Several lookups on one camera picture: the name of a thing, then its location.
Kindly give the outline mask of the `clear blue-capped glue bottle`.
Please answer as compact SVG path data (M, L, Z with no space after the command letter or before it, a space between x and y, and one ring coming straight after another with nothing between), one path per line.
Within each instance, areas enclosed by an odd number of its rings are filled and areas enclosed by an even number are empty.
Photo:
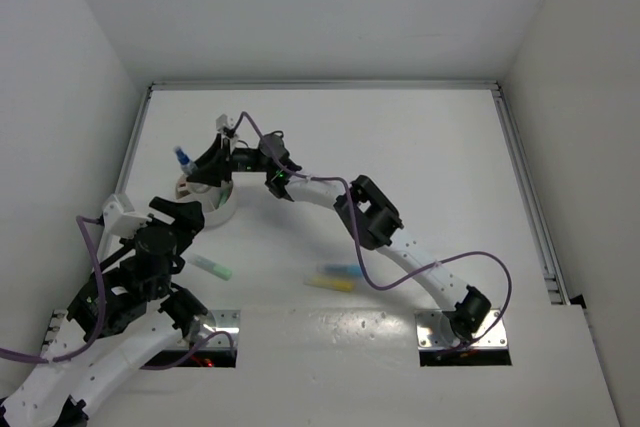
M181 171L184 176L188 178L197 170L197 165L180 146L175 146L173 151L180 165Z

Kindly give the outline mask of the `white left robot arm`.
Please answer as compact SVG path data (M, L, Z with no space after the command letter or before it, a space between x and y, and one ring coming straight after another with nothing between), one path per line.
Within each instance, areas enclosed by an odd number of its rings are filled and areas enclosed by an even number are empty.
M123 194L103 204L94 224L121 247L99 260L84 238L93 272L14 393L1 401L4 426L84 426L99 405L170 345L197 332L207 308L172 278L205 226L199 202L155 197L137 212Z

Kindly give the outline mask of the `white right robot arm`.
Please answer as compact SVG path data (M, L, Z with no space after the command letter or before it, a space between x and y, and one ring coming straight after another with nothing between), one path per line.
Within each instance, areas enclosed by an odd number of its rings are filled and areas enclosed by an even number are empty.
M435 300L462 345L473 342L489 314L490 300L422 250L405 230L398 209L367 176L348 183L310 175L291 160L282 135L267 134L255 148L236 147L229 129L218 133L197 160L181 154L179 162L192 184L222 188L234 173L263 173L274 197L335 211L354 240L357 257L363 250L375 251L400 266Z

